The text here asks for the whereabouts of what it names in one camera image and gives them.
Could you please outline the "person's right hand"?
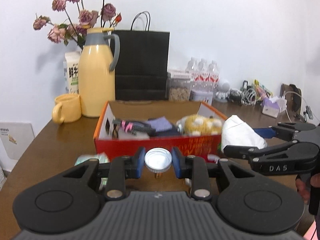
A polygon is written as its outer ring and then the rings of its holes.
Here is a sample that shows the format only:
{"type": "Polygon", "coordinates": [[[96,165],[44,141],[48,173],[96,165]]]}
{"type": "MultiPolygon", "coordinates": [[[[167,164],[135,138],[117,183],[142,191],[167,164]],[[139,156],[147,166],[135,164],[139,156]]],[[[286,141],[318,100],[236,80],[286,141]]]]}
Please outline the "person's right hand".
{"type": "Polygon", "coordinates": [[[304,200],[304,203],[308,204],[308,202],[310,200],[310,192],[308,191],[308,189],[306,187],[306,183],[304,183],[301,180],[300,175],[296,176],[295,185],[296,185],[296,188],[297,188],[297,192],[299,193],[299,195],[304,200]]]}

